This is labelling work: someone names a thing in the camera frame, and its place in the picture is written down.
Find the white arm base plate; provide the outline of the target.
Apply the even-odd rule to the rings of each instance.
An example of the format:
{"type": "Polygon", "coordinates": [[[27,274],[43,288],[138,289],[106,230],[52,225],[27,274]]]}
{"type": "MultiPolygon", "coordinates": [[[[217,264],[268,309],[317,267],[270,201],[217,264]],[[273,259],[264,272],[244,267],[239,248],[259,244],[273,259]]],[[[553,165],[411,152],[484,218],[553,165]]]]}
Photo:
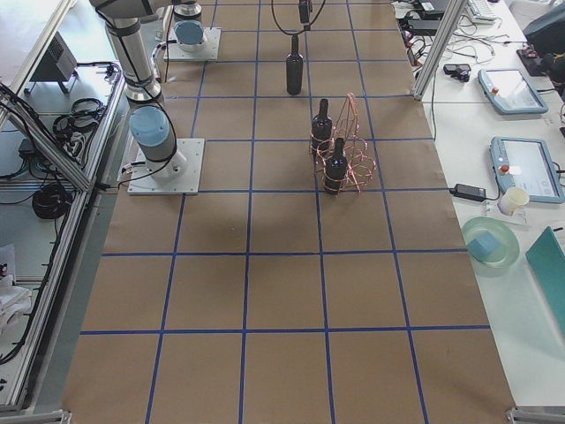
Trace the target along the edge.
{"type": "Polygon", "coordinates": [[[200,174],[205,150],[204,139],[177,139],[177,152],[170,162],[162,164],[146,160],[138,148],[137,162],[132,170],[127,192],[130,195],[196,195],[200,188],[200,174]]]}
{"type": "Polygon", "coordinates": [[[209,62],[218,59],[222,30],[220,27],[205,27],[202,43],[177,43],[173,30],[169,31],[169,47],[164,59],[172,62],[209,62]]]}

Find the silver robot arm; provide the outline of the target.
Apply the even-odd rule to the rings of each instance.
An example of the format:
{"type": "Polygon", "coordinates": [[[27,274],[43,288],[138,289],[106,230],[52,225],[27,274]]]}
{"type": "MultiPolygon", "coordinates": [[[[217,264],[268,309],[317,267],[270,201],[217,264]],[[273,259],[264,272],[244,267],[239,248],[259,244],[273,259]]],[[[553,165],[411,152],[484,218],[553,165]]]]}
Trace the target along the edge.
{"type": "MultiPolygon", "coordinates": [[[[303,28],[294,32],[287,30],[280,25],[275,14],[274,2],[271,2],[270,5],[271,15],[280,32],[291,36],[300,35],[311,29],[311,26],[323,10],[324,4],[325,3],[322,3],[322,6],[319,8],[316,15],[312,17],[312,2],[299,1],[298,16],[303,28]]],[[[173,6],[169,18],[174,23],[174,26],[172,29],[169,29],[167,33],[172,32],[174,34],[175,38],[173,41],[182,51],[187,53],[196,53],[206,47],[207,30],[201,23],[201,6],[197,1],[188,1],[187,3],[181,3],[179,6],[173,6]]]]}
{"type": "Polygon", "coordinates": [[[158,130],[164,123],[163,142],[149,146],[136,141],[146,158],[147,175],[156,179],[172,179],[179,171],[182,157],[177,154],[174,128],[163,105],[160,83],[151,68],[141,36],[140,20],[150,18],[160,9],[173,9],[182,1],[92,1],[96,14],[104,20],[109,41],[124,72],[125,94],[132,108],[130,131],[158,130]]]}

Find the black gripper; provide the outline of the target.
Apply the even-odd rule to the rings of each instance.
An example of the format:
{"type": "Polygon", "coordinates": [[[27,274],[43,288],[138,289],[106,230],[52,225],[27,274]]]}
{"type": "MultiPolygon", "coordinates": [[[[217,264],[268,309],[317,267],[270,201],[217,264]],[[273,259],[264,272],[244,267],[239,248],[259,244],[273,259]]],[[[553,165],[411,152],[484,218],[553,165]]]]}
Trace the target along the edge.
{"type": "Polygon", "coordinates": [[[304,30],[309,30],[311,27],[312,12],[313,12],[313,5],[311,0],[298,1],[299,20],[304,30]]]}

